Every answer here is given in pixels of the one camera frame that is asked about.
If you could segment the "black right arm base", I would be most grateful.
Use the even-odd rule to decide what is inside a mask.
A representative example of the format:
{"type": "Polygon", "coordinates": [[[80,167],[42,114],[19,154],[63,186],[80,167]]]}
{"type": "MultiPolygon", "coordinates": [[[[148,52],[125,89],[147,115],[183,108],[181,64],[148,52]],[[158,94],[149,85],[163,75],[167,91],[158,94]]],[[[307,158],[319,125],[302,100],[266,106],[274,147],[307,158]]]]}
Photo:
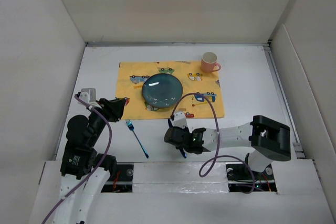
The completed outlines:
{"type": "MultiPolygon", "coordinates": [[[[227,162],[226,176],[230,193],[248,193],[252,189],[253,181],[250,172],[242,162],[227,162]]],[[[266,166],[263,172],[253,171],[255,186],[253,192],[277,192],[273,168],[266,166]]]]}

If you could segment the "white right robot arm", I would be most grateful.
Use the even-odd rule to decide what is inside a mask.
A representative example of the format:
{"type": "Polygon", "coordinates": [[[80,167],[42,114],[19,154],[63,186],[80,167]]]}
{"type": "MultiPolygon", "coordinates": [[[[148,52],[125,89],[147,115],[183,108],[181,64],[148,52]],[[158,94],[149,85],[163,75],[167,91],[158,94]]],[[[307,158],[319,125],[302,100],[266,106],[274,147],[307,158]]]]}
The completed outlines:
{"type": "Polygon", "coordinates": [[[173,116],[164,141],[180,152],[202,154],[216,152],[221,148],[252,147],[247,155],[243,173],[254,179],[273,161],[291,160],[290,128],[262,115],[253,116],[249,123],[222,129],[197,128],[190,131],[187,119],[182,113],[173,116]]]}

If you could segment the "blue metal fork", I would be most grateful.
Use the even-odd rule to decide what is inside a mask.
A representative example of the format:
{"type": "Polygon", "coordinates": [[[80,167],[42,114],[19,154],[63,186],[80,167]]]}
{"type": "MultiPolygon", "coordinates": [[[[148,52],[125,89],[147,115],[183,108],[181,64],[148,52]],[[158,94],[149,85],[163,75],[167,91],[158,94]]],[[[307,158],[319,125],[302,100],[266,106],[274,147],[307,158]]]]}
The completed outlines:
{"type": "Polygon", "coordinates": [[[140,147],[141,147],[141,149],[142,149],[142,151],[143,151],[145,157],[146,157],[146,158],[149,158],[148,152],[146,151],[146,149],[144,148],[144,146],[142,145],[140,139],[138,138],[138,136],[136,135],[136,133],[135,133],[135,131],[134,131],[134,126],[133,126],[132,122],[131,122],[130,120],[126,120],[125,123],[126,123],[128,129],[129,129],[129,130],[133,133],[133,135],[135,136],[135,138],[136,138],[138,144],[140,145],[140,147]]]}

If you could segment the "pink ceramic mug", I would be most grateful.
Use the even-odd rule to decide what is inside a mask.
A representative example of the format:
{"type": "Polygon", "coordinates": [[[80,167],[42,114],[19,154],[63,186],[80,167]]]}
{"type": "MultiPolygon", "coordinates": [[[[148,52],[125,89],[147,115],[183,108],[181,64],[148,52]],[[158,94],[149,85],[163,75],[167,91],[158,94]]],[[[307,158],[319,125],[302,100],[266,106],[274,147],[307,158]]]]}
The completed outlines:
{"type": "Polygon", "coordinates": [[[204,53],[201,59],[201,70],[205,73],[221,70],[221,65],[217,62],[217,59],[217,55],[213,52],[204,53]]]}

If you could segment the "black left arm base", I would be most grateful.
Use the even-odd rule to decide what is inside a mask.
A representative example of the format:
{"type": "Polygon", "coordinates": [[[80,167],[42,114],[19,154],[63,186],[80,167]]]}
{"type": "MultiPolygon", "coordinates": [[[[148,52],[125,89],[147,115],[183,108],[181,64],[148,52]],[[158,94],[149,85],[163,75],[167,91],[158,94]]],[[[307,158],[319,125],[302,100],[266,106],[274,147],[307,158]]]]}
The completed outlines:
{"type": "Polygon", "coordinates": [[[117,163],[116,172],[103,186],[102,193],[131,193],[133,191],[133,163],[117,163]]]}

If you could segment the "dark teal ceramic plate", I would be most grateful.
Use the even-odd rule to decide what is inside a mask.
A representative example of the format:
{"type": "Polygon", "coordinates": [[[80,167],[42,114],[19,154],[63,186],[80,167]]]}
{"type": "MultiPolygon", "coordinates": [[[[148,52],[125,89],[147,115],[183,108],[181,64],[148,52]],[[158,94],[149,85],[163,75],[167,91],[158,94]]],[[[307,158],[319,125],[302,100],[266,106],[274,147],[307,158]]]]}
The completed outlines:
{"type": "Polygon", "coordinates": [[[180,80],[167,73],[158,73],[147,79],[142,86],[142,97],[145,102],[158,109],[170,108],[183,95],[180,80]]]}

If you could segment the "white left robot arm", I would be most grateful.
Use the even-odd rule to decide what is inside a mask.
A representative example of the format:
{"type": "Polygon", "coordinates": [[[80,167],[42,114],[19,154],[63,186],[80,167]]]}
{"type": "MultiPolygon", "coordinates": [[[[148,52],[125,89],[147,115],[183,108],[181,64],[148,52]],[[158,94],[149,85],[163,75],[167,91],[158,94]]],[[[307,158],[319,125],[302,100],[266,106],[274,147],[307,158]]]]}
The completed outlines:
{"type": "Polygon", "coordinates": [[[116,157],[108,154],[113,136],[110,124],[120,121],[126,100],[93,101],[86,92],[75,99],[91,113],[76,115],[67,124],[59,200],[51,210],[53,223],[86,223],[94,200],[118,173],[116,157]]]}

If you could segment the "blue metal knife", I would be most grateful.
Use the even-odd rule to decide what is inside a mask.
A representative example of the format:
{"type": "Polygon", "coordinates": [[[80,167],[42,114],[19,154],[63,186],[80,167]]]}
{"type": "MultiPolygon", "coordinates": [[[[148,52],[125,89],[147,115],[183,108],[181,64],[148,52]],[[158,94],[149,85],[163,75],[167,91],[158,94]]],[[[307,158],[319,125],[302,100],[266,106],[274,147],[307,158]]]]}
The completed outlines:
{"type": "MultiPolygon", "coordinates": [[[[168,119],[167,121],[168,121],[169,128],[173,127],[173,124],[172,124],[171,120],[168,119]]],[[[187,154],[184,152],[184,150],[183,150],[182,148],[177,147],[176,149],[180,151],[181,155],[182,155],[185,159],[187,158],[187,154]]]]}

